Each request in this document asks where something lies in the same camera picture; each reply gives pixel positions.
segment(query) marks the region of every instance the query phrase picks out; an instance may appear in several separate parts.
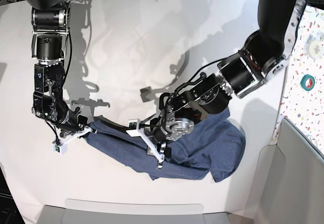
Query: tape roll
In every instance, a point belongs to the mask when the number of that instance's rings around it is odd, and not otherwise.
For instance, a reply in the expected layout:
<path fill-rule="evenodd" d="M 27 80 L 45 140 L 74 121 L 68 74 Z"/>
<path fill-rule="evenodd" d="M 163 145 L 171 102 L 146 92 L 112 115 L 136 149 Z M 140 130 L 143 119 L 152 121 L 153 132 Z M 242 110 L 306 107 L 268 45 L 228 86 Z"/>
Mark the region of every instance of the tape roll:
<path fill-rule="evenodd" d="M 315 79 L 313 76 L 307 74 L 303 77 L 302 81 L 300 82 L 300 85 L 305 91 L 310 91 L 315 86 Z"/>

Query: green tape roll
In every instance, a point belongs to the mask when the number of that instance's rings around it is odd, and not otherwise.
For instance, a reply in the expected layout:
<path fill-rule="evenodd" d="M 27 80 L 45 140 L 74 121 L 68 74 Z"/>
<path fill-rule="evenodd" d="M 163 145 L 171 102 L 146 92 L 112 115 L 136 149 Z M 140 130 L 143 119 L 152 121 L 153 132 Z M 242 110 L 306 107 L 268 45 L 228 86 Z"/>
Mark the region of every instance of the green tape roll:
<path fill-rule="evenodd" d="M 302 81 L 300 82 L 300 85 L 305 91 L 310 91 L 315 86 L 315 79 L 313 76 L 307 74 L 303 77 Z"/>

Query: white table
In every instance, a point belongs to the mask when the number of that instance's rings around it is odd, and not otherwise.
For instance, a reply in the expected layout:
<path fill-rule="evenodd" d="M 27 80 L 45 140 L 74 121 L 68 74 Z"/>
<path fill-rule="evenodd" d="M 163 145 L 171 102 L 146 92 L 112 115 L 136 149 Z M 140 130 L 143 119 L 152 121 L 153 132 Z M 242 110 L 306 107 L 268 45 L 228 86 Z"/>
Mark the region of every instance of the white table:
<path fill-rule="evenodd" d="M 185 68 L 174 88 L 202 65 L 236 52 L 258 29 L 258 0 L 72 3 L 73 61 L 64 98 L 102 99 L 110 107 L 95 107 L 94 115 L 124 125 L 128 119 L 155 112 L 154 101 L 142 102 L 140 89 L 164 90 L 175 78 L 174 69 L 181 73 Z M 271 142 L 284 73 L 244 99 L 231 100 L 231 118 L 247 138 L 244 157 L 231 177 L 220 183 L 214 183 L 210 174 L 199 181 L 152 181 L 83 139 L 71 143 L 62 157 L 51 151 L 53 132 L 30 112 L 36 63 L 30 58 L 30 9 L 27 2 L 0 7 L 0 68 L 5 68 L 0 81 L 0 162 L 26 222 L 36 222 L 45 204 L 65 207 L 66 199 L 202 204 L 204 213 L 244 209 L 259 152 Z M 82 111 L 91 115 L 88 106 Z M 157 200 L 150 192 L 159 189 L 166 191 Z"/>

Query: fabric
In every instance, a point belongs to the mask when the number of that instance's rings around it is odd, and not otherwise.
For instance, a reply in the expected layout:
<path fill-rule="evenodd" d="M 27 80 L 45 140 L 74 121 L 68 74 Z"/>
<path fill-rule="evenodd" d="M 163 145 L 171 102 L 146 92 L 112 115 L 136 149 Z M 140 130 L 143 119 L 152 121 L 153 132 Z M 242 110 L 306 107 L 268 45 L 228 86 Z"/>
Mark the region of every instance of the fabric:
<path fill-rule="evenodd" d="M 214 181 L 229 177 L 238 167 L 245 149 L 245 138 L 226 119 L 229 110 L 209 115 L 188 135 L 169 144 L 172 156 L 157 169 L 157 160 L 146 154 L 147 145 L 140 137 L 115 130 L 96 119 L 90 127 L 98 134 L 89 134 L 89 145 L 137 172 L 146 172 L 154 180 L 159 177 L 203 179 L 211 172 Z"/>

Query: white tabletop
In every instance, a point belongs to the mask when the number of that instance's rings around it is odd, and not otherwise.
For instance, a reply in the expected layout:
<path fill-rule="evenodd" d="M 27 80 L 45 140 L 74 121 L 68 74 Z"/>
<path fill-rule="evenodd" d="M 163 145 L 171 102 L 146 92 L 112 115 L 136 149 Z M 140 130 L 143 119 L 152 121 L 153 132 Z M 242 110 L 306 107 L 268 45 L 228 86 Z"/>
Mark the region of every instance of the white tabletop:
<path fill-rule="evenodd" d="M 143 103 L 140 89 L 161 92 L 181 75 L 173 88 L 202 65 L 236 52 L 258 29 L 257 6 L 258 0 L 72 0 L 73 61 L 64 98 L 109 103 L 95 107 L 94 115 L 120 124 L 143 119 L 156 105 Z M 63 156 L 51 151 L 53 132 L 31 114 L 36 61 L 30 58 L 30 10 L 27 2 L 0 7 L 0 163 L 26 222 L 37 221 L 43 205 L 65 207 L 66 199 L 202 204 L 204 213 L 244 209 L 259 152 L 271 142 L 284 73 L 231 100 L 231 118 L 247 138 L 231 177 L 220 183 L 210 174 L 203 180 L 152 181 L 83 139 Z M 88 106 L 82 111 L 92 113 Z M 156 191 L 163 198 L 155 199 Z"/>

